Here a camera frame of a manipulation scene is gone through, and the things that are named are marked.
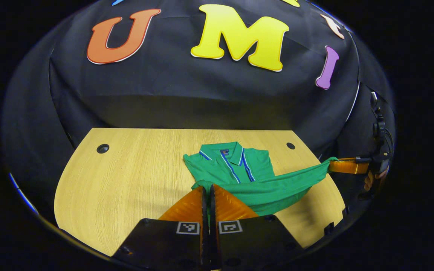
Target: human hand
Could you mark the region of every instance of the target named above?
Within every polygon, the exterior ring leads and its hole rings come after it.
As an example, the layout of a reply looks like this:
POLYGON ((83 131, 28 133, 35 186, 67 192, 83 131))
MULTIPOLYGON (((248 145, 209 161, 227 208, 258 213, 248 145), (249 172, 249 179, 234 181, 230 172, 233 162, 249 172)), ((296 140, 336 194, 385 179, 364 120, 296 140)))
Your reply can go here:
POLYGON ((369 191, 369 189, 370 189, 371 186, 373 185, 373 182, 374 182, 375 179, 376 179, 376 180, 383 181, 384 178, 386 178, 386 175, 388 174, 388 170, 389 170, 389 169, 390 169, 390 166, 388 166, 388 167, 386 168, 386 170, 383 171, 383 172, 381 172, 380 174, 375 174, 375 175, 374 175, 374 178, 370 178, 370 177, 369 177, 369 174, 368 174, 368 176, 366 176, 366 178, 365 178, 365 190, 366 190, 366 191, 369 191))

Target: blue stripe trim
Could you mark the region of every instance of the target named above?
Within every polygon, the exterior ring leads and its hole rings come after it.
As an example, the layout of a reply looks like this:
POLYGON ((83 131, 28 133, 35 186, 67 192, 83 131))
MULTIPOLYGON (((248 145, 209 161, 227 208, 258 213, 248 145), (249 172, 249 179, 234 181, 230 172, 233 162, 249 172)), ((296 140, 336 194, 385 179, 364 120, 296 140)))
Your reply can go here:
POLYGON ((239 160, 239 166, 242 165, 242 157, 243 157, 243 154, 244 154, 244 148, 242 148, 241 159, 239 160))
POLYGON ((241 183, 241 180, 239 180, 239 177, 237 176, 237 174, 234 172, 234 168, 232 168, 231 164, 229 164, 229 161, 227 161, 227 158, 225 158, 225 156, 221 153, 220 156, 222 156, 222 159, 224 159, 225 163, 227 163, 227 166, 231 169, 232 174, 234 175, 234 177, 237 179, 238 183, 241 183))
POLYGON ((199 151, 200 155, 206 158, 207 160, 212 160, 212 158, 208 157, 207 154, 203 153, 203 151, 199 151))
POLYGON ((244 167, 246 168, 246 171, 248 172, 248 176, 251 182, 255 182, 255 178, 252 175, 252 172, 250 171, 249 165, 246 162, 246 155, 244 154, 243 150, 242 150, 242 157, 243 157, 243 161, 244 161, 244 167))

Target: shirt collar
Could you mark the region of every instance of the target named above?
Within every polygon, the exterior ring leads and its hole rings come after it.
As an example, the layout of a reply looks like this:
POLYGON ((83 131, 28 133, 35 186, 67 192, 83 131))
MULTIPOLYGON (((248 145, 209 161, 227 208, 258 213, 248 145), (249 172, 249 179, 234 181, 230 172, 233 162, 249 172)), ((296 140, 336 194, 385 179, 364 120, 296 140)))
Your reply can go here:
POLYGON ((239 142, 205 144, 200 147, 200 152, 205 154, 210 159, 215 160, 218 159, 219 157, 222 157, 222 155, 219 154, 221 149, 234 149, 232 156, 230 157, 225 156, 225 158, 230 163, 233 163, 235 165, 241 165, 243 148, 241 144, 239 144, 239 142))

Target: yellow letter m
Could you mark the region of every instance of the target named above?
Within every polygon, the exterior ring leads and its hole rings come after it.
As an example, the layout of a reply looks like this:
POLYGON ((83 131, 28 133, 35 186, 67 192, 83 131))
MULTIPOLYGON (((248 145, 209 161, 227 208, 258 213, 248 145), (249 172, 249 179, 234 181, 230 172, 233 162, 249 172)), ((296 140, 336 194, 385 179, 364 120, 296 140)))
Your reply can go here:
POLYGON ((281 48, 284 33, 289 31, 287 24, 262 17, 247 28, 232 7, 201 5, 199 9, 206 13, 206 18, 200 44, 191 50, 193 56, 222 58, 224 50, 219 47, 222 34, 233 60, 240 60, 257 43, 255 52, 249 56, 249 63, 274 72, 282 70, 281 48))

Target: wooden table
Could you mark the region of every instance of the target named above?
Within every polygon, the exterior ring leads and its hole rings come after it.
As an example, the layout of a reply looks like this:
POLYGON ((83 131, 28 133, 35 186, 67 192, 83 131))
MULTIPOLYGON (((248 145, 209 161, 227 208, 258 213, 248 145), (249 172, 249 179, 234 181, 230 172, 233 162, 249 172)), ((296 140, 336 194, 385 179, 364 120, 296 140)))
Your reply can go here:
MULTIPOLYGON (((183 154, 202 144, 238 141, 267 149, 274 173, 319 164, 292 131, 93 128, 71 156, 55 194, 58 226, 90 247, 112 256, 138 221, 159 218, 191 191, 195 180, 183 154), (295 149, 287 147, 291 142, 295 149), (109 150, 98 153, 101 144, 109 150)), ((299 202, 276 216, 303 246, 342 220, 344 202, 329 175, 299 202)))

